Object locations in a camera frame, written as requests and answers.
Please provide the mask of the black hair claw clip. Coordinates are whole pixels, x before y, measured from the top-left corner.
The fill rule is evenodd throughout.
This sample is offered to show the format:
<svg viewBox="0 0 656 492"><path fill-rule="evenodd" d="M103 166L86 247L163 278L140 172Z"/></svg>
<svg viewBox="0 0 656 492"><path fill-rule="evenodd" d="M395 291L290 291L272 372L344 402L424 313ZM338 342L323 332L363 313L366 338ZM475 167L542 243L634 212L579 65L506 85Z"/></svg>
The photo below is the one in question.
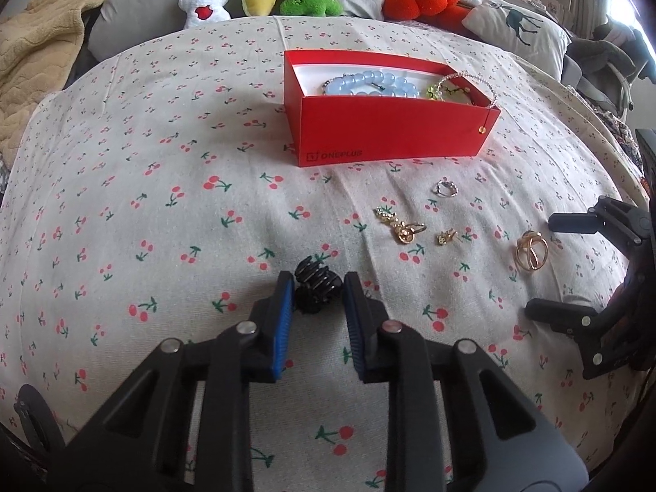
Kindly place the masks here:
<svg viewBox="0 0 656 492"><path fill-rule="evenodd" d="M294 304L302 314L317 314L342 294L342 278L328 265L311 257L299 262L294 277L297 283Z"/></svg>

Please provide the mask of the small gold stud earring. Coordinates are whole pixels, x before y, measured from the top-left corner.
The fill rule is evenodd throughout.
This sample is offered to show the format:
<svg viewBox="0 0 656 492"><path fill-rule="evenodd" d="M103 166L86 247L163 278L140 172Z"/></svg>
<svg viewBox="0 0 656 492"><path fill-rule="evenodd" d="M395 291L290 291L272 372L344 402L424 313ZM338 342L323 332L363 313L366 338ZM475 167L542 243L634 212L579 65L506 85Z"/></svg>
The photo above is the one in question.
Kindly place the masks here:
<svg viewBox="0 0 656 492"><path fill-rule="evenodd" d="M458 232L454 228L450 228L446 231L439 232L436 235L436 243L438 246L445 246L448 243L452 243L453 240L458 238Z"/></svg>

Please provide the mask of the white deer print pillow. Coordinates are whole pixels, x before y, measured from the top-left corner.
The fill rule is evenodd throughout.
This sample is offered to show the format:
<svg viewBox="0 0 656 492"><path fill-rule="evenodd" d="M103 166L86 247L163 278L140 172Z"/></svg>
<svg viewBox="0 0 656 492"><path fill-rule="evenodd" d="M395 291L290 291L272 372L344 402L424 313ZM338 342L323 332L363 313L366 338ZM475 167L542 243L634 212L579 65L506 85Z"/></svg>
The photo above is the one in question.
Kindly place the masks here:
<svg viewBox="0 0 656 492"><path fill-rule="evenodd" d="M503 0L484 0L461 20L489 45L514 53L559 81L572 38L557 22Z"/></svg>

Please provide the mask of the cherry print bed sheet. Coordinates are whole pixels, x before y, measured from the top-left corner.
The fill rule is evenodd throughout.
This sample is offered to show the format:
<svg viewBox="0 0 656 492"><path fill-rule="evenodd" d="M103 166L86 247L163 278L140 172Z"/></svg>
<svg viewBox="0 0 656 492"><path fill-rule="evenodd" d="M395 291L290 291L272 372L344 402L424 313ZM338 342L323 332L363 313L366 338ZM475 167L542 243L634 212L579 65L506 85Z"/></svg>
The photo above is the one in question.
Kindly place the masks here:
<svg viewBox="0 0 656 492"><path fill-rule="evenodd" d="M301 169L282 98L288 49L442 62L494 91L475 158ZM631 161L575 94L456 34L364 19L242 19L181 31L98 64L33 113L1 208L1 421L24 385L66 439L162 340L244 319L304 258L355 271L427 338L475 340L589 467L609 456L644 378L585 380L576 344L525 318L534 298L604 307L625 259L600 235L517 239L601 196L642 199ZM374 215L427 230L399 243ZM436 235L458 238L438 246Z"/></svg>

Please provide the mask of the red tomato plush cushion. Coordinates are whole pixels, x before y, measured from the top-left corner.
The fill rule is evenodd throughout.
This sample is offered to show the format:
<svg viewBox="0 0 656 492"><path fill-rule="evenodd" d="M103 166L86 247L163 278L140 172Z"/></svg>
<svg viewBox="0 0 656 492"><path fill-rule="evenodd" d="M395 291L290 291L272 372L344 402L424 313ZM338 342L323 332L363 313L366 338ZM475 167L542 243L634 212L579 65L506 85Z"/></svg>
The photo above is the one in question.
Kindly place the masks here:
<svg viewBox="0 0 656 492"><path fill-rule="evenodd" d="M383 15L390 21L419 21L447 31L464 29L462 21L472 12L460 0L384 0Z"/></svg>

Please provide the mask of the red OnePlus box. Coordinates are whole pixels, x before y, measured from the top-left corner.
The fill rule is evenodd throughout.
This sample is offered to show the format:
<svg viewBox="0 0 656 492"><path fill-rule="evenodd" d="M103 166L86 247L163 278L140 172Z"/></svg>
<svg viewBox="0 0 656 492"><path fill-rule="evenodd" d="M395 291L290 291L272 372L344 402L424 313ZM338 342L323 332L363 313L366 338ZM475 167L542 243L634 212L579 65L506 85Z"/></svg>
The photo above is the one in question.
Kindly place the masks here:
<svg viewBox="0 0 656 492"><path fill-rule="evenodd" d="M393 75L417 98L376 96L345 75ZM288 50L285 109L302 166L473 157L500 116L492 91L439 62L347 50Z"/></svg>

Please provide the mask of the beige quilted blanket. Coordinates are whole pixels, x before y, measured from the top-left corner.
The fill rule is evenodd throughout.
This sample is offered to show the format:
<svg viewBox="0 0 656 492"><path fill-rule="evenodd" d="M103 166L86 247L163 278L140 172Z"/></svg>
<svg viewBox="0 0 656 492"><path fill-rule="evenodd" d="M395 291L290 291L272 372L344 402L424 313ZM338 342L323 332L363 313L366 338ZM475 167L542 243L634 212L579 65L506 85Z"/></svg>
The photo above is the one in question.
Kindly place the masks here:
<svg viewBox="0 0 656 492"><path fill-rule="evenodd" d="M1 158L16 160L39 103L64 89L84 39L82 15L105 0L30 0L1 21Z"/></svg>

